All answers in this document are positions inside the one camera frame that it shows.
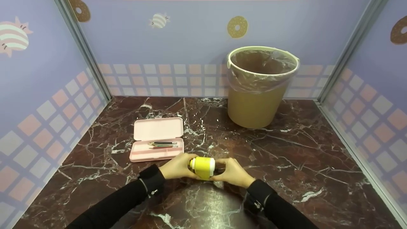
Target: hand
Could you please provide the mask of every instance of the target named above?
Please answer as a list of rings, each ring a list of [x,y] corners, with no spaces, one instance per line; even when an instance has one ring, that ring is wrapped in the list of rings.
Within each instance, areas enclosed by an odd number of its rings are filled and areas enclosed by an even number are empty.
[[[243,188],[248,188],[255,181],[255,179],[242,168],[236,159],[217,159],[216,163],[224,164],[226,169],[222,174],[209,178],[211,181],[226,181],[232,185],[237,185]]]
[[[199,179],[199,176],[188,169],[189,161],[197,157],[196,154],[181,153],[160,167],[166,180],[181,177]]]

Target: wall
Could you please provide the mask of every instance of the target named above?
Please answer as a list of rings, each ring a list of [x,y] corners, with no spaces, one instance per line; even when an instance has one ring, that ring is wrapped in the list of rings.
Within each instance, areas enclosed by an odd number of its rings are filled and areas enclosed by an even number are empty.
[[[405,16],[406,1],[387,3],[325,105],[406,216],[407,40],[400,45],[390,40]]]
[[[81,28],[113,95],[224,97],[227,53],[263,45],[301,59],[286,98],[319,95],[369,2],[83,1]],[[236,16],[248,22],[241,38],[228,33]]]
[[[11,228],[106,102],[53,1],[0,12],[0,228]]]

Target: dark red marble surface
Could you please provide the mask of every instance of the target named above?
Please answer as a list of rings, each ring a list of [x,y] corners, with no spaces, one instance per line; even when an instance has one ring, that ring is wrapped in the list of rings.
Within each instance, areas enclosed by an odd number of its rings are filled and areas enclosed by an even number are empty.
[[[320,228],[400,228],[313,101],[283,101],[270,126],[250,130],[231,122],[224,99],[169,97],[114,98],[15,228],[64,228],[135,179],[151,163],[129,161],[134,121],[175,116],[185,152],[236,158]],[[222,182],[170,180],[114,228],[273,228],[244,210],[244,195]]]

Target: trash can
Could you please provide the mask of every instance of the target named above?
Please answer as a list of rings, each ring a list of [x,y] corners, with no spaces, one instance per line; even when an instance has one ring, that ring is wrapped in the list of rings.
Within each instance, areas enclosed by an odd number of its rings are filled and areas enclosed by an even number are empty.
[[[289,52],[246,46],[228,54],[228,115],[246,128],[263,128],[273,121],[300,60]]]

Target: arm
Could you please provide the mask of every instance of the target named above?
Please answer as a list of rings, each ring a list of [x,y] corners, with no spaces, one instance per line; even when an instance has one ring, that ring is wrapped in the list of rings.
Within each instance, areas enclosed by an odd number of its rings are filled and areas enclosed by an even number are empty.
[[[67,229],[111,228],[123,215],[146,199],[147,189],[158,189],[164,184],[165,179],[157,165],[152,165],[145,171],[150,172],[150,178],[138,179],[123,186],[83,212]]]
[[[123,215],[141,204],[147,196],[160,193],[167,179],[190,177],[199,178],[188,169],[189,161],[195,154],[179,154],[162,167],[152,165],[140,172],[139,179],[128,183],[95,204],[74,221],[67,229],[108,229]]]
[[[226,181],[247,189],[254,205],[260,210],[264,208],[266,217],[279,229],[317,229],[311,220],[304,216],[294,206],[281,198],[268,184],[251,177],[236,161],[236,159],[218,159],[217,164],[226,166],[225,171],[210,179],[213,181]]]
[[[305,215],[280,197],[277,192],[262,180],[255,180],[247,192],[259,205],[264,207],[265,216],[279,229],[317,229]]]

